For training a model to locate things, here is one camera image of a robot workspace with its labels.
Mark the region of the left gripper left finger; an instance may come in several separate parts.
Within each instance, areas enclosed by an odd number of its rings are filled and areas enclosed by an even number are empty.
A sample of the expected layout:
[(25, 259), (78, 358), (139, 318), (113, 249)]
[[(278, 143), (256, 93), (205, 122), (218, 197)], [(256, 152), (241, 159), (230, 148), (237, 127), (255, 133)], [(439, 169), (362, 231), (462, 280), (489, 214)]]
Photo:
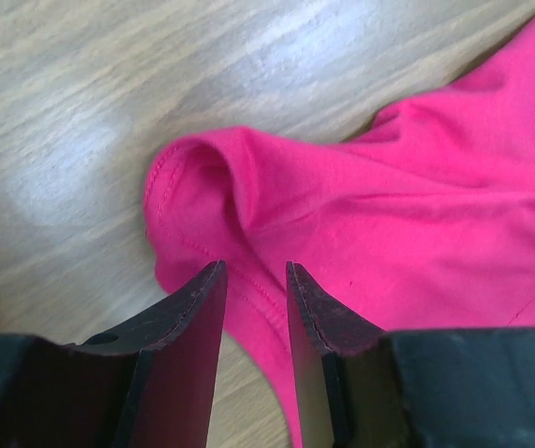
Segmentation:
[(203, 447), (227, 268), (82, 344), (0, 334), (0, 447)]

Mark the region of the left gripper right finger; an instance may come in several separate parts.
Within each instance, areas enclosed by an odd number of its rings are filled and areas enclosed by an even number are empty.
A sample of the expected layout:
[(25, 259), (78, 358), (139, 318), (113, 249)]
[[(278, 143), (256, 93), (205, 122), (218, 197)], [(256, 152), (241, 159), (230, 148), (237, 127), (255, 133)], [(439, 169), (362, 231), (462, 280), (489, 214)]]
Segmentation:
[(535, 447), (535, 328), (387, 332), (287, 266), (306, 447)]

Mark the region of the magenta t shirt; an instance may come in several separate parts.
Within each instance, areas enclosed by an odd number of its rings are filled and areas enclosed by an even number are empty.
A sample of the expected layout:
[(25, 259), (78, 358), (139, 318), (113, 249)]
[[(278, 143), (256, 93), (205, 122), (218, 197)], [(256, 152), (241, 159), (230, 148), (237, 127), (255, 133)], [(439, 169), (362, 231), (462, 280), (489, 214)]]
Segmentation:
[(228, 267), (226, 331), (301, 429), (285, 266), (383, 329), (535, 326), (535, 18), (347, 143), (234, 127), (176, 140), (143, 198), (167, 291)]

